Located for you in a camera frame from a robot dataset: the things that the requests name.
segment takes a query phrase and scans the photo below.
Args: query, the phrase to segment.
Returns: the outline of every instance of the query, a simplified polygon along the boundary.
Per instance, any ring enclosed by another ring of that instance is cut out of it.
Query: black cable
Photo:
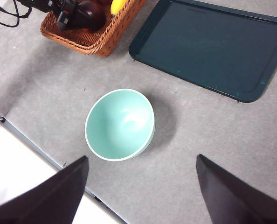
[[[14,27],[17,27],[19,25],[19,22],[20,22],[20,18],[28,18],[28,16],[30,15],[31,11],[32,11],[32,8],[29,7],[27,13],[25,13],[24,15],[19,15],[19,12],[18,12],[18,7],[17,7],[17,4],[16,4],[16,1],[13,0],[13,3],[14,3],[14,7],[15,7],[15,11],[16,11],[16,14],[13,14],[13,13],[10,13],[8,11],[6,11],[5,9],[3,9],[1,6],[0,6],[0,11],[3,12],[3,13],[6,13],[6,14],[9,14],[9,15],[13,15],[17,18],[17,22],[15,25],[8,25],[8,24],[5,24],[5,23],[2,23],[0,22],[1,25],[5,26],[5,27],[11,27],[11,28],[14,28]]]

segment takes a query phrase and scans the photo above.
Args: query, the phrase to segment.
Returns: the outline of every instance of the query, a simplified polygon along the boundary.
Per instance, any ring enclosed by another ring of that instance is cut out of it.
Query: white floor
[[[0,205],[45,181],[56,170],[0,124]],[[85,194],[73,224],[123,223],[91,196]]]

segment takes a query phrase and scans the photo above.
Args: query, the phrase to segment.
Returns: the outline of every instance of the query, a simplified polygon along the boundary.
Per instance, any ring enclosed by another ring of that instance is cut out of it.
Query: bowl rim
[[[120,158],[120,159],[109,159],[109,158],[106,158],[106,157],[103,157],[103,156],[99,155],[97,152],[95,152],[95,150],[93,149],[93,147],[90,145],[89,140],[88,140],[88,135],[87,135],[87,126],[88,126],[89,117],[90,117],[90,115],[91,115],[93,109],[95,108],[95,106],[96,106],[103,98],[107,97],[107,96],[110,95],[110,94],[113,94],[113,93],[115,93],[115,92],[118,92],[118,91],[132,91],[132,92],[135,92],[135,93],[139,94],[140,96],[142,96],[142,97],[146,100],[147,104],[150,106],[151,111],[152,111],[152,117],[151,117],[151,119],[152,119],[152,127],[151,127],[151,129],[150,129],[150,132],[149,132],[148,137],[146,138],[146,141],[145,141],[145,142],[142,144],[142,146],[141,146],[139,149],[137,149],[134,153],[132,153],[132,154],[126,156],[126,157]],[[103,159],[103,160],[106,160],[106,161],[123,161],[123,160],[130,159],[130,158],[132,158],[132,157],[134,157],[134,156],[140,154],[142,151],[144,151],[144,150],[148,147],[148,145],[150,144],[149,140],[150,140],[150,138],[152,138],[152,136],[153,136],[154,128],[155,128],[155,115],[154,115],[153,107],[152,107],[150,101],[148,100],[148,98],[147,98],[144,94],[142,94],[141,92],[139,92],[139,91],[137,91],[137,90],[124,88],[124,89],[112,90],[112,91],[110,91],[110,92],[104,94],[101,98],[99,98],[99,99],[94,103],[94,105],[91,107],[91,109],[90,109],[90,111],[89,111],[89,113],[88,113],[88,115],[87,115],[87,119],[86,119],[85,126],[84,126],[84,135],[85,135],[86,142],[87,142],[87,145],[89,146],[90,150],[92,151],[92,153],[94,153],[94,154],[95,154],[96,156],[98,156],[100,159]]]

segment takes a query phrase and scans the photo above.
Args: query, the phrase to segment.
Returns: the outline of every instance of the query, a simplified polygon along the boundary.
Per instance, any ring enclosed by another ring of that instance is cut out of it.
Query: bowl
[[[142,153],[155,131],[154,111],[140,92],[118,89],[91,108],[85,137],[91,151],[107,161],[123,161]]]

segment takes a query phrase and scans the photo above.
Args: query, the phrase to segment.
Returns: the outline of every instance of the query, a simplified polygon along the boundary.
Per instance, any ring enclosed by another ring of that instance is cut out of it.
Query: wicker basket
[[[52,13],[45,17],[40,31],[43,36],[80,53],[107,57],[146,1],[127,0],[114,18],[111,17],[110,6],[106,6],[106,24],[95,33],[88,33],[82,29],[60,31],[56,25],[56,17]]]

